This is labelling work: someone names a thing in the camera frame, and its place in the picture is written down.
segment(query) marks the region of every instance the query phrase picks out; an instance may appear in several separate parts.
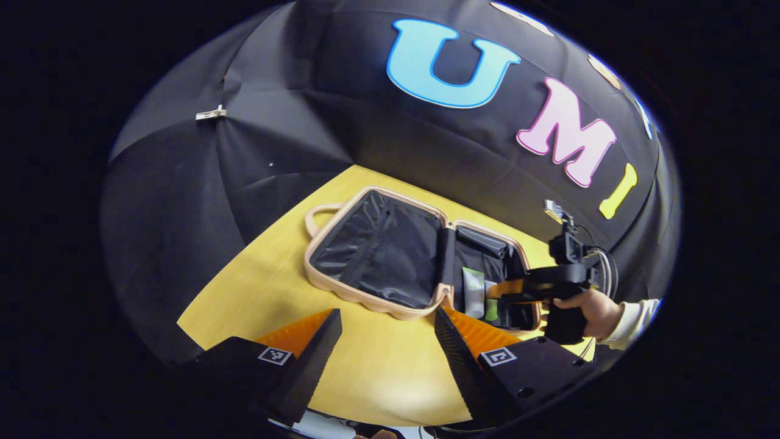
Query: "letter m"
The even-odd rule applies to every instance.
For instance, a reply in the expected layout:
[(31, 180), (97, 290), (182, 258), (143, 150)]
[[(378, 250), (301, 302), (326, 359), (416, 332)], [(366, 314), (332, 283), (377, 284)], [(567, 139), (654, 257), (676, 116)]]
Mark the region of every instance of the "letter m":
[(580, 103), (577, 95), (563, 83), (547, 78), (544, 83), (550, 89), (547, 102), (529, 130), (517, 132), (517, 141), (525, 149), (538, 155), (550, 151), (548, 139), (557, 130), (552, 162), (563, 163), (579, 152), (579, 156), (564, 167), (566, 175), (581, 187), (590, 186), (590, 178), (599, 163), (615, 143), (617, 137), (610, 126), (596, 119), (587, 127), (580, 128)]

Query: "blue letter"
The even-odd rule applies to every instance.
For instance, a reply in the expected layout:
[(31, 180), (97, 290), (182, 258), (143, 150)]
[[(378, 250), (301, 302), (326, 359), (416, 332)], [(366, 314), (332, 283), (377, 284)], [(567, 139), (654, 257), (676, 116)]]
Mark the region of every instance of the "blue letter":
[(445, 41), (456, 39), (458, 33), (422, 20), (398, 20), (393, 27), (399, 34), (388, 59), (390, 80), (415, 98), (444, 107), (472, 109), (487, 104), (501, 85), (509, 64), (520, 62), (520, 57), (507, 48), (487, 40), (474, 40), (482, 51), (474, 75), (467, 84), (448, 84), (434, 75), (434, 63)]

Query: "suitcase handle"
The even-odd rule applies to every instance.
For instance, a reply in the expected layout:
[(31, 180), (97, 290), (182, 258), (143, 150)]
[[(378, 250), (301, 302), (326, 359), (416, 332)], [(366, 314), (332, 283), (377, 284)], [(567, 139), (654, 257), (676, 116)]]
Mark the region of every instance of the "suitcase handle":
[(314, 222), (314, 215), (318, 214), (319, 212), (327, 212), (327, 211), (338, 211), (342, 207), (344, 207), (346, 203), (330, 203), (330, 204), (322, 204), (317, 205), (311, 208), (309, 212), (306, 212), (306, 230), (309, 232), (309, 236), (314, 238), (317, 236), (318, 233), (320, 233), (320, 227), (317, 225), (317, 223)]

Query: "white sleeve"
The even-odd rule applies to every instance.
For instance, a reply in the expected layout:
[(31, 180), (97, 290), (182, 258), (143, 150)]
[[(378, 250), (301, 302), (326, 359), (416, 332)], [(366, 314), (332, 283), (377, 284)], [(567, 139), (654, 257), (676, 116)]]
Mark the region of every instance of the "white sleeve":
[(648, 299), (639, 303), (621, 303), (623, 314), (620, 316), (618, 326), (612, 331), (612, 334), (609, 334), (604, 340), (597, 340), (597, 343), (625, 351), (650, 324), (659, 303), (661, 303), (659, 299)]

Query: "yellow table surface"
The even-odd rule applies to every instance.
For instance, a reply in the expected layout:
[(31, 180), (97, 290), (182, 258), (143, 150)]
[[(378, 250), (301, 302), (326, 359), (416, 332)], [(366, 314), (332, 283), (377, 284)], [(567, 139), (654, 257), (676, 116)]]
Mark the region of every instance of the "yellow table surface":
[[(401, 321), (343, 301), (309, 284), (303, 224), (316, 205), (346, 202), (361, 188), (382, 186), (433, 205), (451, 220), (469, 220), (515, 238), (530, 268), (553, 266), (546, 243), (488, 216), (401, 180), (352, 166), (316, 190), (239, 253), (179, 317), (203, 349), (227, 337), (247, 340), (328, 308), (341, 309), (342, 336), (324, 368), (309, 408), (339, 418), (386, 426), (457, 423), (471, 419), (434, 335), (433, 319)], [(331, 214), (315, 216), (322, 226)], [(540, 330), (521, 338), (541, 336)], [(566, 346), (581, 354), (587, 342)], [(593, 356), (589, 349), (586, 359)]]

